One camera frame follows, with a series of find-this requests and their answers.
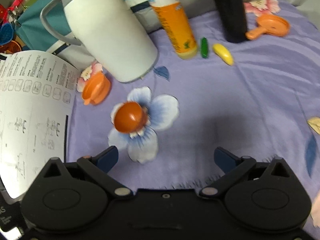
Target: orange bottle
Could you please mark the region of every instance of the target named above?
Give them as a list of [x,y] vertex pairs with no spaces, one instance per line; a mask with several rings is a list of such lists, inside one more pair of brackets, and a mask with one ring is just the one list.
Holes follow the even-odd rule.
[[198,46],[193,36],[182,5],[179,0],[148,0],[158,16],[162,27],[182,59],[192,58],[197,54]]

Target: blue leaf print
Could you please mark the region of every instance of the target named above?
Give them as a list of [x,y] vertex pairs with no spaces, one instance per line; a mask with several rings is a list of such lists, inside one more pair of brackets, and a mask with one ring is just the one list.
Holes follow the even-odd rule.
[[313,166],[315,165],[316,160],[316,150],[317,150],[317,142],[314,135],[311,136],[305,154],[306,166],[309,176],[312,175]]
[[159,77],[163,77],[166,80],[170,81],[170,74],[168,69],[165,66],[157,67],[153,69],[154,73],[156,73]]

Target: black bottle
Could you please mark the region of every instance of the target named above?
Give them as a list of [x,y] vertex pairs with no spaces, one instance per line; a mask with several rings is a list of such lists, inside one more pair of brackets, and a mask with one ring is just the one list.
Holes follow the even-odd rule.
[[243,0],[214,0],[219,12],[224,36],[227,41],[239,43],[246,41],[248,30]]

